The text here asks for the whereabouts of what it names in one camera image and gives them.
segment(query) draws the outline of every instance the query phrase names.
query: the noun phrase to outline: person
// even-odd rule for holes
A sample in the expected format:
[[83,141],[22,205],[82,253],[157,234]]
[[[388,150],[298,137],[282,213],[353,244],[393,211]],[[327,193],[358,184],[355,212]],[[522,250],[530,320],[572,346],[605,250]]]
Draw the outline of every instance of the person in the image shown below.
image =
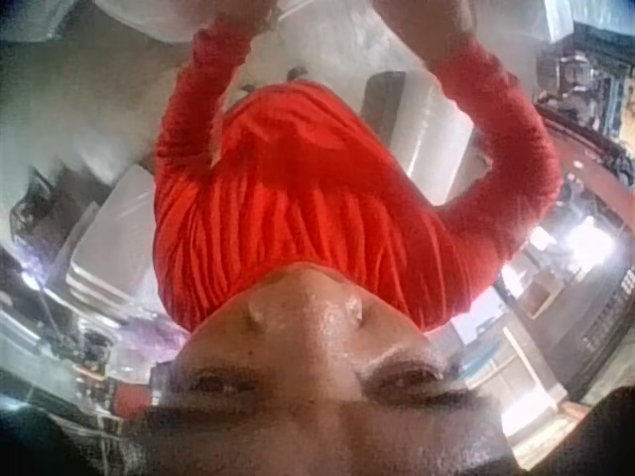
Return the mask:
[[558,196],[518,81],[463,1],[375,2],[491,151],[491,172],[435,208],[321,85],[263,87],[223,116],[276,2],[217,3],[156,146],[159,293],[192,335],[137,426],[150,473],[512,474],[499,411],[423,331],[467,311]]

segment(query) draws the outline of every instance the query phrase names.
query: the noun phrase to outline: red long-sleeve shirt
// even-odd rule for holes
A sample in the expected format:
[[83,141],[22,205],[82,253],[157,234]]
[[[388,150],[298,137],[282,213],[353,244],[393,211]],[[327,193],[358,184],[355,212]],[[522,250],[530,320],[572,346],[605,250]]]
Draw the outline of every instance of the red long-sleeve shirt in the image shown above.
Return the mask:
[[[250,41],[222,21],[200,32],[163,121],[154,261],[171,317],[194,330],[295,262],[340,271],[423,329],[467,311],[561,184],[547,133],[516,79],[476,40],[434,71],[484,133],[494,163],[466,194],[433,208],[321,86],[265,87],[221,118]],[[215,141],[221,160],[212,168]]]

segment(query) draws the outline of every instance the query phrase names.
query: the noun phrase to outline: nose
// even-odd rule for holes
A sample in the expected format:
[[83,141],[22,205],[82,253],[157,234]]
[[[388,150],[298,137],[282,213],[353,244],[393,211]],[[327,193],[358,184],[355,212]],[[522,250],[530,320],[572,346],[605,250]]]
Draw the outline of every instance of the nose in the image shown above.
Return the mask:
[[269,358],[282,372],[277,390],[297,401],[357,397],[347,347],[362,324],[359,289],[312,266],[272,277],[248,302]]

